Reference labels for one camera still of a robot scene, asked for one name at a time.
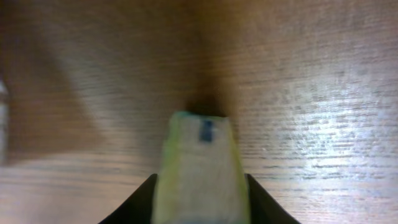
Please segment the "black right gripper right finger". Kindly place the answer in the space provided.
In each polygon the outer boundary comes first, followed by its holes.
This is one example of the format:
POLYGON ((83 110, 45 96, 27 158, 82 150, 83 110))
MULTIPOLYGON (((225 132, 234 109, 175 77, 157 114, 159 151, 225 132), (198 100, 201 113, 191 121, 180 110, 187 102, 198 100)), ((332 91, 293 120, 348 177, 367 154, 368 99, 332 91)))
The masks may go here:
POLYGON ((300 224, 251 174, 245 176, 248 182, 251 224, 300 224))

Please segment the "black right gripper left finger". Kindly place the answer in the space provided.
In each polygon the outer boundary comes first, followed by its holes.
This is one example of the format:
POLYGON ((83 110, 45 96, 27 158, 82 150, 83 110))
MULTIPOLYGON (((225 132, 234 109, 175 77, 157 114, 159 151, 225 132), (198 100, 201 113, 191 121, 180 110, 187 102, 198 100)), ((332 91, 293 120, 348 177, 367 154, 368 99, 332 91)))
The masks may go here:
POLYGON ((114 212, 99 224, 151 224, 157 174, 150 175, 114 212))

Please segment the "green tissue pack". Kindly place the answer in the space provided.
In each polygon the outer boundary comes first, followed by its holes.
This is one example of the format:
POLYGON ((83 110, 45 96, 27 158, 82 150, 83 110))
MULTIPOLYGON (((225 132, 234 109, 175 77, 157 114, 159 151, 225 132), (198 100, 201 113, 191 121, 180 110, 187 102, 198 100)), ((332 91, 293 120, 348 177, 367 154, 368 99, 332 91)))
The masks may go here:
POLYGON ((247 181, 228 118, 170 119, 152 223, 249 223, 247 181))

